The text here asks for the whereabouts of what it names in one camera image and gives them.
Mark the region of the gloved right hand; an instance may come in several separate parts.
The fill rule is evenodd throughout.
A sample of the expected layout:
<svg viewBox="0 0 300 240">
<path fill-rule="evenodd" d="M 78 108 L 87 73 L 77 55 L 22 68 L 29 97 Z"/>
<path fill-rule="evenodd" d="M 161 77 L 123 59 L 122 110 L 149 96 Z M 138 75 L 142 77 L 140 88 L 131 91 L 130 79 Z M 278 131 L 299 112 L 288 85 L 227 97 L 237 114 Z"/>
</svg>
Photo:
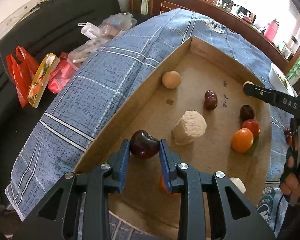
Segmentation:
<svg viewBox="0 0 300 240">
<path fill-rule="evenodd" d="M 291 204 L 291 195 L 299 187 L 299 180 L 294 173 L 297 156 L 298 154 L 293 151 L 292 146 L 289 146 L 286 154 L 286 162 L 283 167 L 283 174 L 280 178 L 280 190 L 291 206 L 300 206 L 300 196 L 294 205 Z"/>
</svg>

